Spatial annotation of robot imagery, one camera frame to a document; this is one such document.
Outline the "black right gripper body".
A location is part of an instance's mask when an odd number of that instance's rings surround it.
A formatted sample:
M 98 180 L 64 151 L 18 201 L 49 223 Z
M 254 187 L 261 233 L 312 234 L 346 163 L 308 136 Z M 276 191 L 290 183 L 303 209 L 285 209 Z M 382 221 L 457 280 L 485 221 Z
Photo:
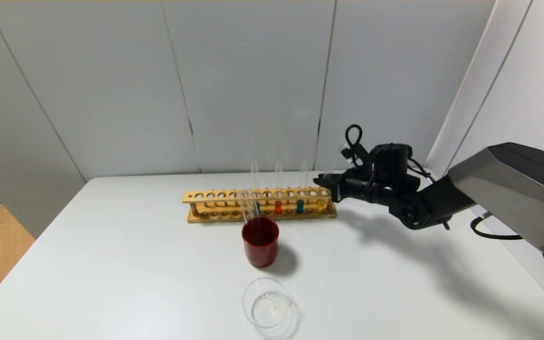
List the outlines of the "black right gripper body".
M 362 202 L 372 203 L 371 194 L 367 189 L 368 180 L 359 174 L 341 174 L 334 176 L 334 201 L 352 198 Z

